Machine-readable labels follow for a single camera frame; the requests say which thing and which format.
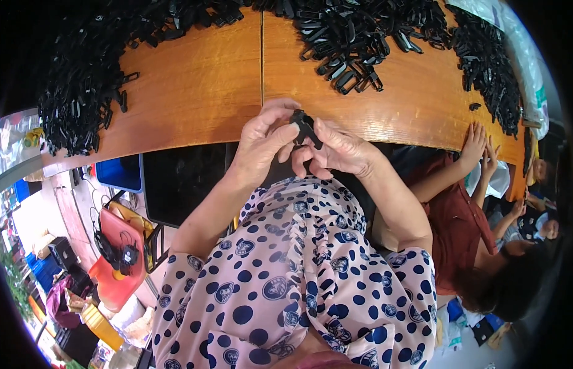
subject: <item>yellow container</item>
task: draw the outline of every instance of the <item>yellow container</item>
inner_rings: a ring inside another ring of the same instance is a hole
[[[87,304],[82,311],[82,318],[87,327],[114,351],[118,351],[125,342],[96,306]]]

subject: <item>red shirt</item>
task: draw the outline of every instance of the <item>red shirt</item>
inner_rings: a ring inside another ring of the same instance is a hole
[[[436,155],[418,166],[406,179],[407,186],[453,163],[450,153]],[[423,204],[432,228],[432,258],[436,268],[436,292],[454,295],[453,276],[460,268],[472,268],[480,238],[491,255],[497,254],[495,236],[482,209],[471,200],[463,180]]]

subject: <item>wooden table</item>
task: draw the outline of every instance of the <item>wooden table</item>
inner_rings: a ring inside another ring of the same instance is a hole
[[[452,14],[444,11],[454,26]],[[243,13],[232,26],[191,30],[154,50],[142,44],[127,51],[120,58],[122,69],[141,72],[125,85],[128,112],[114,108],[113,123],[100,132],[97,154],[67,159],[43,154],[45,175],[139,152],[238,141],[262,101],[289,96],[312,116],[339,122],[369,141],[460,151],[469,123],[482,122],[502,144],[499,159],[512,166],[507,197],[522,196],[524,129],[516,141],[491,124],[480,93],[463,90],[453,51],[423,42],[418,43],[423,55],[403,53],[387,38],[391,54],[376,66],[384,91],[369,88],[343,96],[317,75],[319,62],[299,59],[304,44],[292,21],[269,12]],[[468,106],[475,102],[482,107],[471,112]]]

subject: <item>blue plastic crate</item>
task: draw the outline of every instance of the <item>blue plastic crate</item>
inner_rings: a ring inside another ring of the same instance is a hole
[[[96,178],[101,185],[139,194],[143,192],[141,157],[131,155],[98,162],[96,163]]]
[[[27,197],[30,196],[30,188],[28,186],[28,182],[24,180],[19,180],[14,183],[14,192],[16,194],[16,200],[18,202],[24,201]]]

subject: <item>plastic bag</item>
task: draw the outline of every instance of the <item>plastic bag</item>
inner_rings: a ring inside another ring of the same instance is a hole
[[[518,87],[522,94],[524,119],[537,122],[541,128],[531,128],[537,140],[549,130],[547,97],[543,76],[537,63],[539,51],[525,26],[507,4],[501,4],[506,53],[510,58]]]
[[[504,32],[504,22],[501,15],[502,6],[497,0],[445,0],[445,3],[468,11]]]
[[[465,177],[465,188],[469,196],[473,195],[475,187],[479,182],[479,178],[482,176],[482,164],[477,163],[477,166]],[[486,188],[486,197],[494,196],[497,198],[502,198],[508,187],[510,186],[510,171],[508,170],[508,164],[504,161],[498,160],[498,167],[494,174],[492,174],[490,182]]]

